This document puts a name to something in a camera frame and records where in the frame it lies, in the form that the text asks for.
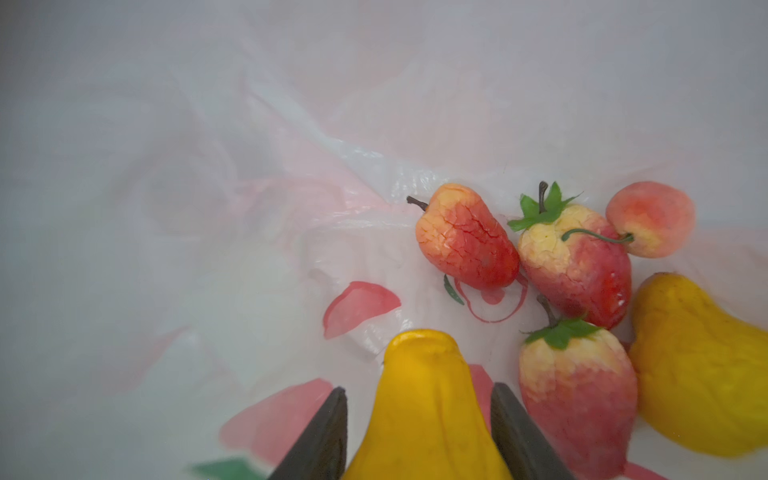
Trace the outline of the red fake wax apple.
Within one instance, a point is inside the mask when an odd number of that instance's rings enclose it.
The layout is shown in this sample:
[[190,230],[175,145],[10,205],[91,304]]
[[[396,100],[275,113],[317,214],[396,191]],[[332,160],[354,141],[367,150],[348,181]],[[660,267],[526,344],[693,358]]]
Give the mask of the red fake wax apple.
[[423,211],[415,237],[422,254],[439,271],[480,291],[502,289],[515,281],[520,256],[476,191],[447,183],[427,202],[413,196],[406,202]]

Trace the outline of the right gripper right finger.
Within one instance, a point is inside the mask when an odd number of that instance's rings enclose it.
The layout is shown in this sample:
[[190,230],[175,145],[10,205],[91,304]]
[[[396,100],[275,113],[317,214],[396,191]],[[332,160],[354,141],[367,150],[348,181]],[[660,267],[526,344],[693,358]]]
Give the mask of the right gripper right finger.
[[490,406],[491,435],[515,480],[573,480],[511,388],[494,384]]

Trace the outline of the fake strawberry with leaves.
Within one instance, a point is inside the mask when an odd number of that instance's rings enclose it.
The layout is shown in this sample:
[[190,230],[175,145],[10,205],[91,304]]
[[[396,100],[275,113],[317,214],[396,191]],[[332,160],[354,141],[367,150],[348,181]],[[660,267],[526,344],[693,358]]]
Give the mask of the fake strawberry with leaves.
[[523,217],[508,226],[528,280],[565,316],[612,329],[627,314],[632,293],[627,237],[598,212],[541,181],[536,199],[520,197]]

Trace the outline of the small fake peach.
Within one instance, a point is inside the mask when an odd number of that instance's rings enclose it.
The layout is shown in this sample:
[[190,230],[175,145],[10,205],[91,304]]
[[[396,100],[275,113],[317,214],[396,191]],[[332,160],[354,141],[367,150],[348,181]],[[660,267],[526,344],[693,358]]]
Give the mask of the small fake peach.
[[631,234],[629,254],[663,258],[682,248],[696,226],[696,207],[682,190],[654,181],[630,184],[608,202],[605,216],[619,234]]

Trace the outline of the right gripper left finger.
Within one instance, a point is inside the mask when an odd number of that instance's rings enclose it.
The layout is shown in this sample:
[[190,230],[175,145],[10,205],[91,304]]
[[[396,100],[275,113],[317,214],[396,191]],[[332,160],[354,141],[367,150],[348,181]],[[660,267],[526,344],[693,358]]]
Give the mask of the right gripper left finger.
[[269,480],[339,480],[347,465],[348,401],[335,387]]

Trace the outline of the pink plastic bag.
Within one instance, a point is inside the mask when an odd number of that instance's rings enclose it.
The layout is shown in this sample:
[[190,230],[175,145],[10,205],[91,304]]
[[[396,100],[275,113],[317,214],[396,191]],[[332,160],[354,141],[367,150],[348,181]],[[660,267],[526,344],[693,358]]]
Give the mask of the pink plastic bag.
[[335,386],[355,450],[411,328],[515,385],[535,292],[457,303],[406,198],[543,180],[685,191],[635,280],[765,325],[766,3],[3,2],[2,477],[269,473]]

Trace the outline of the yellow fake pear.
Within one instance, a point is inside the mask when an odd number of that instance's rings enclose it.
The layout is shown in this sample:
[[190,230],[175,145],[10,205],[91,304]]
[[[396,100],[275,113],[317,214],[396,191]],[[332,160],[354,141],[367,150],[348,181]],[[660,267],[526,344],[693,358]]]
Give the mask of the yellow fake pear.
[[509,479],[457,342],[431,329],[388,344],[347,479]]
[[767,445],[767,333],[695,282],[660,272],[638,288],[629,350],[639,412],[657,432],[724,458]]

